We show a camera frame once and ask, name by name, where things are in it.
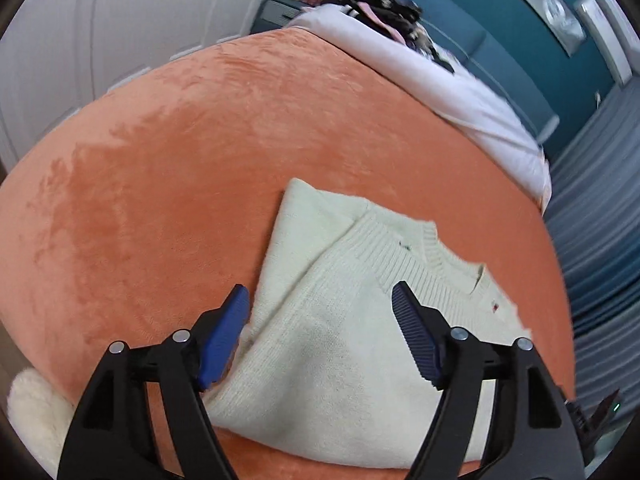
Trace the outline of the cream knit sweater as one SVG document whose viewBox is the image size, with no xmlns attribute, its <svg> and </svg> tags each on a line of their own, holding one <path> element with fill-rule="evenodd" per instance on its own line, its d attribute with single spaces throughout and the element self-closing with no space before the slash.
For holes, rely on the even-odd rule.
<svg viewBox="0 0 640 480">
<path fill-rule="evenodd" d="M 319 462 L 408 468 L 439 393 L 394 317 L 399 282 L 481 340 L 527 335 L 486 266 L 434 222 L 292 180 L 230 373 L 205 398 L 212 423 Z"/>
</svg>

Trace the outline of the dark clothes pile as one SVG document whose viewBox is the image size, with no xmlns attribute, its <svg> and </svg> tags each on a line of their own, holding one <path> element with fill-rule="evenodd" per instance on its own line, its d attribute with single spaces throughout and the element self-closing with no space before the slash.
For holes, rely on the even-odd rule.
<svg viewBox="0 0 640 480">
<path fill-rule="evenodd" d="M 454 73 L 454 66 L 440 55 L 422 25 L 421 7 L 412 0 L 337 0 L 337 3 L 357 21 Z"/>
</svg>

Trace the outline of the cream fluffy rug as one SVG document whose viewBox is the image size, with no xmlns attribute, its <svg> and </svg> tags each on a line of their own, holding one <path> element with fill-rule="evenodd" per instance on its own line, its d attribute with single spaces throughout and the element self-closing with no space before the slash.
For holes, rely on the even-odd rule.
<svg viewBox="0 0 640 480">
<path fill-rule="evenodd" d="M 8 395 L 8 419 L 29 453 L 52 478 L 58 475 L 64 441 L 75 407 L 57 393 L 34 368 L 13 379 Z"/>
</svg>

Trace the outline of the orange plush blanket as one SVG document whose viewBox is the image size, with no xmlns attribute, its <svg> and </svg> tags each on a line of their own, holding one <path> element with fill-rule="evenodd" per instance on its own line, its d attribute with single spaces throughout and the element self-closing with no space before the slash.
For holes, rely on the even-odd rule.
<svg viewBox="0 0 640 480">
<path fill-rule="evenodd" d="M 576 390 L 542 210 L 458 128 L 298 27 L 233 40 L 107 92 L 1 187 L 1 321 L 75 406 L 107 345 L 152 344 L 255 287 L 289 180 L 436 223 L 518 306 Z"/>
</svg>

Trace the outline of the blue grey curtain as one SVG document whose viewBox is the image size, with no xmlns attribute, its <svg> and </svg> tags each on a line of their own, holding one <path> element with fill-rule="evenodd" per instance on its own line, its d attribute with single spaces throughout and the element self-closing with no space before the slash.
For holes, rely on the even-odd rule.
<svg viewBox="0 0 640 480">
<path fill-rule="evenodd" d="M 614 88 L 552 162 L 544 215 L 574 330 L 577 399 L 639 406 L 639 79 Z"/>
</svg>

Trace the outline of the white bed duvet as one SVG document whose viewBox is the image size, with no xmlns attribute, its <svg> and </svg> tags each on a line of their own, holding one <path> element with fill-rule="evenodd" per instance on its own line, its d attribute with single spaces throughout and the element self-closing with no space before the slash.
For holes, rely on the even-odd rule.
<svg viewBox="0 0 640 480">
<path fill-rule="evenodd" d="M 508 101 L 459 62 L 454 62 L 453 70 L 446 70 L 345 14 L 335 4 L 298 14 L 288 24 L 326 40 L 397 84 L 458 128 L 541 210 L 547 208 L 552 183 L 541 146 Z"/>
</svg>

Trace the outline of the white wardrobe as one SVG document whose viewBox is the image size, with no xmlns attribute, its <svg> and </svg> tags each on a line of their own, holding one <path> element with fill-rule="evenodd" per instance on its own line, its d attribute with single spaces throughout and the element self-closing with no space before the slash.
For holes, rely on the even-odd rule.
<svg viewBox="0 0 640 480">
<path fill-rule="evenodd" d="M 1 162 L 104 93 L 244 36 L 262 0 L 25 0 L 1 39 Z"/>
</svg>

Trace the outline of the teal upholstered headboard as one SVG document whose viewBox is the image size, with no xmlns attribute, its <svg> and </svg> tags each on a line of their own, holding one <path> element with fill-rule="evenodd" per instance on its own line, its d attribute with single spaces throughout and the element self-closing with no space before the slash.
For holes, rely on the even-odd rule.
<svg viewBox="0 0 640 480">
<path fill-rule="evenodd" d="M 544 141 L 550 159 L 560 156 L 614 87 L 592 38 L 567 53 L 525 0 L 412 1 L 434 39 L 495 91 L 506 91 L 531 132 L 559 121 Z"/>
</svg>

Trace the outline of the dark bedside table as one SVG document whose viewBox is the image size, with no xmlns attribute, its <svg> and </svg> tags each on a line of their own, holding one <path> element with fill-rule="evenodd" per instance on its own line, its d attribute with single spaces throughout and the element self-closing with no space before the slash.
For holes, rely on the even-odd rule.
<svg viewBox="0 0 640 480">
<path fill-rule="evenodd" d="M 264 0 L 250 26 L 250 34 L 269 32 L 286 26 L 302 12 L 305 5 L 295 0 Z"/>
</svg>

